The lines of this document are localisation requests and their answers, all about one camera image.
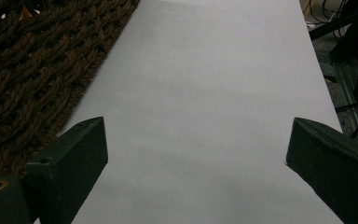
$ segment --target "gray floor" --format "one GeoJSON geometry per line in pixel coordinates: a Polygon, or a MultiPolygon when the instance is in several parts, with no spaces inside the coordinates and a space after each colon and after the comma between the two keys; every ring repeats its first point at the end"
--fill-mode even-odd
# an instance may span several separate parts
{"type": "MultiPolygon", "coordinates": [[[[321,15],[321,7],[318,5],[313,6],[314,15],[323,21],[328,21],[321,15]]],[[[305,16],[306,21],[315,22],[315,19],[311,15],[305,16]]],[[[321,66],[322,72],[325,76],[336,77],[338,79],[337,83],[330,82],[326,80],[326,85],[330,91],[330,96],[332,98],[333,104],[335,107],[349,105],[351,100],[350,96],[346,94],[345,91],[345,81],[342,80],[351,80],[352,84],[355,82],[355,79],[358,76],[358,58],[354,58],[348,64],[333,64],[331,63],[329,52],[336,45],[337,39],[333,34],[325,35],[316,40],[312,41],[313,47],[315,49],[316,55],[318,56],[319,65],[321,66]]],[[[342,131],[346,135],[351,135],[355,128],[358,125],[358,110],[356,108],[349,109],[347,111],[337,113],[338,119],[340,121],[342,131]]]]}

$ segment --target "brown knitted blanket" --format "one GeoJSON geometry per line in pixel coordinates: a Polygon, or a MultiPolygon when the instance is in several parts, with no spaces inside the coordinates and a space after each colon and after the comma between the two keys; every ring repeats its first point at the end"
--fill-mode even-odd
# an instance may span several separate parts
{"type": "Polygon", "coordinates": [[[0,175],[68,120],[139,0],[0,0],[0,175]]]}

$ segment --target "table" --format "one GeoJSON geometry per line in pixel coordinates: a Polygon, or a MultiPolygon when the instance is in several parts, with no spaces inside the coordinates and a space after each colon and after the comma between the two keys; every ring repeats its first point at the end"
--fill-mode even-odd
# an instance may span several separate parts
{"type": "Polygon", "coordinates": [[[297,1],[142,1],[65,129],[99,116],[74,223],[341,223],[284,163],[294,117],[340,130],[297,1]]]}

